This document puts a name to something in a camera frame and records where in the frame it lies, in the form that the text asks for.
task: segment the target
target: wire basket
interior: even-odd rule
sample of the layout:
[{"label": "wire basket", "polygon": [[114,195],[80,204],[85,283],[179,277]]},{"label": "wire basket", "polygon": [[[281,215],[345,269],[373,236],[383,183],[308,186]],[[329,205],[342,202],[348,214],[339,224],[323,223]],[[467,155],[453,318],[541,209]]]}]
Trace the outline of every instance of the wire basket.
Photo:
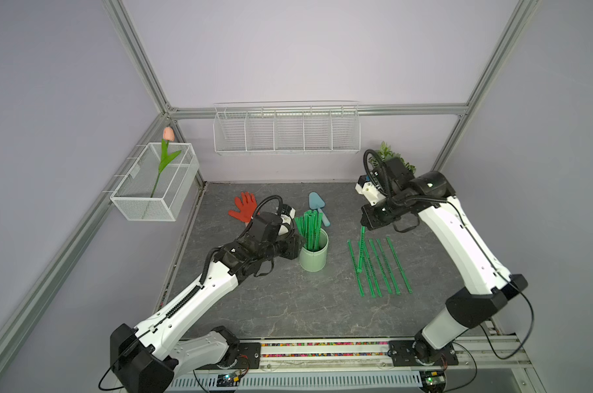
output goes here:
[{"label": "wire basket", "polygon": [[224,109],[214,118],[218,154],[357,153],[357,105]]},{"label": "wire basket", "polygon": [[175,221],[182,202],[198,171],[198,158],[189,143],[170,143],[167,153],[181,153],[159,176],[159,183],[150,197],[159,173],[161,143],[151,142],[123,177],[111,201],[129,221]]}]

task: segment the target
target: black cable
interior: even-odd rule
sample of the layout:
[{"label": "black cable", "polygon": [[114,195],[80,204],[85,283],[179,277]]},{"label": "black cable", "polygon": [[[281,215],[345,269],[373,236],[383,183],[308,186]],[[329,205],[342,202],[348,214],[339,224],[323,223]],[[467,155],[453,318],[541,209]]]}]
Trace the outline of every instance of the black cable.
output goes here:
[{"label": "black cable", "polygon": [[458,209],[456,208],[456,206],[452,202],[450,202],[446,198],[441,198],[441,197],[430,197],[430,196],[423,196],[423,195],[413,195],[413,196],[410,196],[410,197],[405,198],[404,200],[402,200],[402,203],[403,204],[406,204],[406,201],[412,201],[412,200],[424,200],[426,202],[434,202],[434,203],[440,202],[440,203],[448,203],[448,204],[450,204],[450,206],[452,208],[454,208],[454,210],[456,210],[456,213],[458,214],[458,218],[460,219],[460,222],[463,224],[464,229],[467,231],[467,233],[469,233],[469,236],[471,237],[471,239],[473,240],[473,242],[476,244],[476,246],[478,246],[478,248],[480,248],[480,251],[485,256],[485,258],[487,259],[487,261],[489,262],[489,264],[491,265],[491,267],[493,268],[493,270],[495,271],[495,273],[497,275],[499,275],[500,278],[502,280],[504,280],[504,282],[506,282],[509,286],[513,287],[517,291],[517,293],[519,293],[524,298],[524,300],[526,300],[526,303],[528,303],[528,308],[530,308],[530,327],[528,328],[528,332],[526,333],[526,336],[521,341],[521,343],[519,344],[519,346],[517,347],[517,349],[515,349],[512,353],[510,353],[506,357],[501,357],[501,356],[499,356],[497,354],[497,352],[493,348],[493,345],[491,344],[491,340],[489,339],[489,335],[485,332],[484,327],[481,326],[482,332],[485,334],[485,336],[487,336],[487,340],[489,341],[489,346],[491,347],[491,350],[493,351],[493,354],[497,358],[502,359],[502,360],[506,360],[506,359],[512,358],[513,356],[515,356],[515,354],[517,352],[519,352],[519,350],[521,350],[524,347],[524,345],[528,341],[528,338],[530,337],[530,334],[532,333],[532,328],[534,327],[534,308],[532,307],[532,303],[530,303],[530,300],[528,300],[528,297],[526,297],[526,295],[524,295],[524,293],[517,287],[517,285],[515,283],[511,282],[510,280],[507,280],[497,270],[497,267],[495,267],[495,265],[493,264],[493,261],[491,260],[491,258],[489,258],[489,256],[485,252],[484,248],[482,248],[480,246],[480,243],[478,242],[478,240],[476,239],[476,237],[473,235],[473,233],[471,233],[471,231],[469,231],[469,228],[467,228],[467,225],[463,221],[463,215],[460,214],[460,212],[458,211]]},{"label": "black cable", "polygon": [[480,325],[480,327],[482,328],[482,333],[485,334],[485,336],[487,337],[487,340],[489,341],[489,346],[491,347],[491,350],[493,351],[493,354],[502,360],[506,360],[509,358],[512,358],[513,356],[515,356],[515,354],[517,352],[519,352],[519,350],[521,350],[524,347],[524,344],[526,344],[526,342],[528,341],[528,337],[530,337],[530,334],[532,333],[532,327],[534,326],[534,310],[532,309],[532,304],[530,303],[530,301],[528,300],[528,298],[526,297],[526,295],[524,295],[522,292],[519,292],[519,294],[526,300],[526,303],[528,303],[528,307],[530,308],[530,327],[528,328],[528,333],[526,333],[526,337],[524,337],[524,339],[522,340],[522,342],[519,343],[519,346],[517,347],[517,349],[515,349],[512,353],[510,353],[509,355],[507,355],[506,357],[501,357],[497,354],[497,352],[495,351],[495,348],[493,347],[493,344],[491,344],[491,340],[489,339],[489,335],[487,334],[487,331],[485,331],[484,326]]},{"label": "black cable", "polygon": [[214,254],[217,253],[218,251],[220,251],[220,247],[213,247],[211,250],[209,250],[209,253],[205,257],[205,264],[203,265],[203,273],[200,275],[200,281],[198,282],[200,284],[200,286],[203,286],[205,284],[207,274],[209,274],[209,266],[211,265],[212,258],[214,257]]},{"label": "black cable", "polygon": [[248,231],[249,231],[249,229],[251,229],[251,225],[253,224],[253,218],[254,218],[255,216],[257,216],[257,214],[259,213],[259,210],[261,209],[261,207],[262,207],[262,206],[264,206],[266,203],[270,202],[271,200],[274,200],[274,199],[276,199],[276,200],[279,202],[279,206],[277,207],[277,212],[278,212],[279,214],[281,214],[281,211],[283,210],[283,199],[282,199],[280,196],[278,196],[278,195],[271,195],[271,196],[269,196],[269,197],[266,197],[266,198],[264,198],[264,199],[263,199],[263,200],[262,200],[262,201],[261,201],[261,202],[258,204],[258,207],[257,207],[257,208],[255,208],[255,211],[253,212],[253,215],[251,216],[251,220],[249,221],[249,223],[248,223],[248,224],[246,224],[246,228],[244,229],[244,231],[242,231],[242,233],[240,233],[240,236],[238,236],[238,237],[236,238],[236,240],[237,240],[237,239],[239,239],[239,238],[241,238],[242,236],[244,236],[244,234],[245,234],[246,232],[248,232]]},{"label": "black cable", "polygon": [[378,166],[380,168],[380,173],[382,174],[381,176],[381,182],[383,184],[381,184],[381,188],[382,190],[380,191],[380,193],[382,193],[384,196],[393,196],[393,191],[392,188],[390,186],[390,180],[388,179],[388,175],[386,173],[386,170],[384,170],[384,161],[381,159],[381,156],[379,155],[378,152],[376,152],[373,149],[367,149],[364,151],[364,156],[362,157],[362,164],[364,165],[364,171],[366,172],[366,175],[369,177],[369,179],[371,180],[371,183],[377,185],[378,184],[378,179],[373,175],[374,170],[370,170],[369,169],[369,158],[368,156],[372,155],[373,159],[375,161],[377,161]]},{"label": "black cable", "polygon": [[265,275],[269,275],[275,269],[275,258],[273,257],[270,259],[270,270],[266,273],[260,273],[259,271],[253,275],[253,277],[264,277]]},{"label": "black cable", "polygon": [[124,388],[124,386],[120,386],[120,387],[102,387],[102,381],[104,381],[104,378],[106,377],[106,374],[108,374],[108,372],[112,370],[113,366],[119,361],[119,359],[121,359],[123,356],[128,356],[128,354],[130,353],[130,351],[132,351],[132,350],[135,349],[135,343],[137,343],[140,338],[142,338],[143,336],[145,336],[149,332],[150,332],[150,330],[146,330],[145,332],[143,332],[143,334],[141,334],[139,337],[137,337],[135,340],[133,340],[133,342],[130,343],[130,345],[128,346],[128,348],[126,348],[125,350],[123,350],[122,353],[120,354],[120,356],[118,356],[117,359],[115,359],[113,361],[113,363],[111,363],[111,366],[109,366],[109,368],[105,371],[104,375],[102,375],[102,378],[100,378],[100,381],[98,382],[98,389],[100,389],[103,392],[112,392],[113,390],[119,390],[119,389]]},{"label": "black cable", "polygon": [[447,390],[443,390],[443,393],[445,392],[452,392],[453,390],[458,390],[458,389],[462,389],[465,386],[468,386],[471,382],[473,382],[476,379],[476,376],[478,375],[478,364],[476,363],[476,360],[473,358],[473,355],[471,354],[471,352],[469,352],[468,349],[466,349],[465,347],[463,347],[462,345],[460,345],[459,343],[453,343],[458,345],[459,347],[461,347],[463,350],[467,351],[467,353],[469,353],[469,356],[471,357],[471,360],[473,360],[473,367],[474,367],[474,372],[473,372],[473,377],[471,377],[471,379],[469,380],[469,382],[466,382],[463,385],[460,386],[456,386],[453,387],[452,389],[447,389]]},{"label": "black cable", "polygon": [[203,391],[205,393],[209,393],[209,390],[205,389],[205,387],[200,384],[200,381],[198,380],[198,377],[196,376],[196,370],[192,370],[191,372],[194,373],[194,379],[196,380],[196,383],[198,383],[198,386],[200,386],[200,389],[203,389]]}]

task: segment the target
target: gray marble surface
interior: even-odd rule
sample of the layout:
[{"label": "gray marble surface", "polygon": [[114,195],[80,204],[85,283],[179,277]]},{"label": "gray marble surface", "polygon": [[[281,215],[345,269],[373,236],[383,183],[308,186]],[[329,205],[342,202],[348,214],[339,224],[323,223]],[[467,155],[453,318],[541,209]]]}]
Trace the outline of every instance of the gray marble surface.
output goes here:
[{"label": "gray marble surface", "polygon": [[[242,191],[254,193],[258,201],[278,194],[298,215],[309,208],[309,193],[317,192],[326,203],[324,211],[331,222],[325,228],[330,239],[329,254],[324,269],[315,273],[304,271],[296,260],[277,258],[272,274],[248,277],[207,311],[185,338],[206,334],[220,325],[239,338],[413,336],[434,318],[444,307],[444,301],[463,287],[463,280],[425,223],[405,234],[395,232],[392,226],[366,233],[367,239],[382,240],[402,294],[396,295],[394,289],[393,294],[388,294],[371,252],[383,296],[371,297],[363,272],[365,296],[360,297],[347,239],[351,239],[357,253],[360,207],[366,200],[355,192],[354,186],[353,183],[208,184],[170,299],[198,277],[210,248],[232,241],[242,231],[244,224],[227,214],[229,209],[235,209],[234,198]],[[399,226],[409,226],[413,221],[413,216],[404,217]],[[412,294],[403,285],[386,245],[387,235],[393,241]],[[269,267],[270,263],[266,262],[260,271]]]}]

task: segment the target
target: robotic arm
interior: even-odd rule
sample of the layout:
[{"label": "robotic arm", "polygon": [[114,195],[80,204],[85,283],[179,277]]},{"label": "robotic arm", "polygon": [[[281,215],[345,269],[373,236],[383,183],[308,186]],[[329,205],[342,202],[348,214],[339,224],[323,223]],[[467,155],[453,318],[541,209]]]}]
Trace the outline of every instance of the robotic arm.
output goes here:
[{"label": "robotic arm", "polygon": [[[258,215],[261,207],[274,199],[279,202],[277,213]],[[294,216],[295,210],[284,205],[281,197],[264,199],[237,239],[209,252],[203,272],[194,282],[134,329],[122,324],[111,334],[109,370],[128,393],[162,392],[175,376],[198,367],[218,364],[229,368],[235,364],[239,341],[223,326],[183,344],[179,340],[246,277],[268,274],[259,272],[265,261],[271,262],[272,271],[275,257],[292,260],[298,256],[305,241],[292,225]]]},{"label": "robotic arm", "polygon": [[[378,163],[373,169],[368,167],[369,155]],[[366,175],[355,185],[369,200],[362,207],[362,225],[373,230],[393,224],[404,233],[422,220],[442,242],[465,283],[415,336],[411,354],[419,364],[432,365],[450,350],[454,339],[495,315],[528,283],[522,275],[511,274],[491,253],[440,172],[415,178],[401,159],[384,162],[373,150],[364,153],[364,169]],[[395,223],[407,213],[417,216],[417,225],[399,230]]]}]

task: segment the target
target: pink tulip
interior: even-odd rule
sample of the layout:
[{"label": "pink tulip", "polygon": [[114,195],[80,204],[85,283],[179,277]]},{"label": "pink tulip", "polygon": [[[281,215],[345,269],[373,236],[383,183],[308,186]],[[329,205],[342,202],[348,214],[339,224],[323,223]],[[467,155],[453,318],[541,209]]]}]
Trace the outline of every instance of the pink tulip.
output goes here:
[{"label": "pink tulip", "polygon": [[175,141],[175,130],[172,130],[172,127],[166,127],[163,129],[163,139],[166,141],[174,142]]}]

